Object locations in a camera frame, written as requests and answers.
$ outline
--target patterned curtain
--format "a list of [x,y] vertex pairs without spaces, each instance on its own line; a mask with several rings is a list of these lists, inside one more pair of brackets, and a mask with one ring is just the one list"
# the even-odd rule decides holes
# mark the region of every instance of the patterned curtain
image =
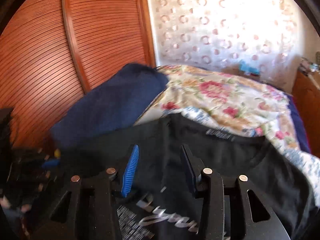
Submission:
[[292,0],[148,0],[158,65],[237,73],[244,60],[261,80],[285,87],[297,42]]

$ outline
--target floral bedspread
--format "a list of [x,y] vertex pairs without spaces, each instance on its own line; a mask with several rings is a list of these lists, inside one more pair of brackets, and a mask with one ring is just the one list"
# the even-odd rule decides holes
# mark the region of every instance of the floral bedspread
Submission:
[[233,134],[265,135],[276,149],[309,179],[320,206],[320,160],[300,151],[286,95],[253,80],[187,65],[159,68],[166,74],[167,89],[137,122],[170,113]]

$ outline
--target metal screw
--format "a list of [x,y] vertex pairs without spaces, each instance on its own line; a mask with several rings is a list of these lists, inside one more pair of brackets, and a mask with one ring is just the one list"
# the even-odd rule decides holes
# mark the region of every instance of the metal screw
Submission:
[[114,174],[116,172],[115,168],[107,168],[107,173],[108,174]]
[[246,175],[240,175],[239,180],[241,181],[248,181],[248,177]]
[[79,179],[80,179],[80,177],[78,175],[75,175],[75,176],[71,177],[71,181],[72,182],[77,182],[77,181],[79,181]]
[[203,169],[203,172],[204,172],[205,174],[211,174],[211,173],[212,173],[212,170],[211,170],[210,168],[204,168],[204,169]]

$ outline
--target dark blue cloth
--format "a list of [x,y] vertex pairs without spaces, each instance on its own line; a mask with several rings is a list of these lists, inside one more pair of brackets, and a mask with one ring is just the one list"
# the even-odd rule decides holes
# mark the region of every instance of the dark blue cloth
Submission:
[[51,128],[57,147],[74,147],[83,139],[134,124],[165,90],[167,77],[156,69],[127,64],[111,79],[76,102]]
[[309,143],[308,143],[306,129],[304,128],[303,121],[299,115],[299,111],[297,110],[297,108],[294,104],[293,98],[289,95],[287,95],[287,97],[290,100],[288,107],[291,111],[291,118],[292,118],[295,130],[296,130],[297,139],[300,144],[300,149],[304,152],[311,153]]

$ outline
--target dark blue mattress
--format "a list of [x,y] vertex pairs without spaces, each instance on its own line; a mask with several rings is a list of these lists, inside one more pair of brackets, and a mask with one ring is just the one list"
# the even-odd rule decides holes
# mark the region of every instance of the dark blue mattress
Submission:
[[299,115],[299,112],[294,104],[292,96],[288,95],[288,98],[290,100],[289,103],[289,109],[291,110],[291,118],[294,123],[294,127],[297,133],[297,139],[300,144],[300,149],[304,152],[311,153],[308,137],[306,133],[306,129],[304,128],[303,121]]

